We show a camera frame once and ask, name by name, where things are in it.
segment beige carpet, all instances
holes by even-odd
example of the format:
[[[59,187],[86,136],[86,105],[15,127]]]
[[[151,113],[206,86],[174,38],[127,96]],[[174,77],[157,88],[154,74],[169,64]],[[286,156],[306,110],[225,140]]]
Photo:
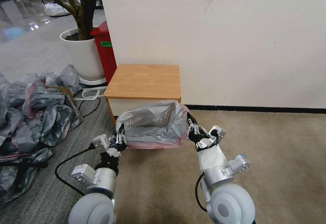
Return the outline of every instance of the beige carpet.
[[[257,224],[325,223],[326,115],[192,114],[206,129],[218,124],[227,130],[220,146],[228,159],[245,153],[252,162],[234,183],[252,196]],[[125,151],[117,178],[117,223],[210,223],[194,195],[199,175],[190,141],[179,149]]]

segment white wall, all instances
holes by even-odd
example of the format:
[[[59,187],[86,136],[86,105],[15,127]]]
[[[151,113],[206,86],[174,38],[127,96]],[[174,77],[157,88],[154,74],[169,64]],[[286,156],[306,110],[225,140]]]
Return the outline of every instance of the white wall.
[[[179,64],[182,102],[326,108],[326,0],[103,0],[117,64]]]

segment floor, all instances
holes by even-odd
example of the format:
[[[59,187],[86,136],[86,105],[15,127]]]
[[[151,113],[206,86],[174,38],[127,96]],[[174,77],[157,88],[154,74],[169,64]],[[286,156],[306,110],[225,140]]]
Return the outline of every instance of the floor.
[[[96,10],[93,24],[104,21]],[[47,16],[41,0],[0,0],[0,73],[9,82],[27,72],[58,73],[71,60],[59,35],[75,26],[72,16]]]
[[[21,7],[19,1],[0,0],[0,73],[15,81],[27,72],[58,72],[70,61],[58,36],[75,27],[73,18],[46,17],[40,0],[24,0],[27,3]],[[96,11],[94,25],[104,20],[104,12]],[[96,103],[84,104],[82,112],[91,111]],[[220,146],[228,159],[245,153],[251,160],[251,167],[234,182],[252,196],[257,224],[325,223],[326,115],[223,111],[192,114],[207,129],[219,124],[227,130]],[[112,131],[102,100],[96,112],[51,149],[55,154],[50,165],[38,171],[32,188],[0,207],[0,224],[67,223],[79,195],[55,178],[54,168],[87,148],[95,136]],[[69,174],[80,163],[94,167],[98,162],[98,154],[91,151],[66,163],[59,173],[83,189]],[[117,223],[211,223],[194,196],[199,174],[197,155],[189,141],[177,149],[126,150],[117,177]]]

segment black baseboard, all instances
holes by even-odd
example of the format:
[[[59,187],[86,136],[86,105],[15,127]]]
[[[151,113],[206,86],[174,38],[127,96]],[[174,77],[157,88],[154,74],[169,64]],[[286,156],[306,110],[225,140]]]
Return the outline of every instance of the black baseboard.
[[[219,105],[186,105],[191,110],[225,110],[274,113],[310,113],[326,114],[326,109],[313,108],[281,108],[281,107],[249,107],[249,106],[219,106]]]

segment wooden table top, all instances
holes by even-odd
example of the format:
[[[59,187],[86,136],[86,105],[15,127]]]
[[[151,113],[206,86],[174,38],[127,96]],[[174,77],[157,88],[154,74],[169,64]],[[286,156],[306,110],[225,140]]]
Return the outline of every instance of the wooden table top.
[[[178,65],[120,64],[104,92],[107,98],[181,98]]]

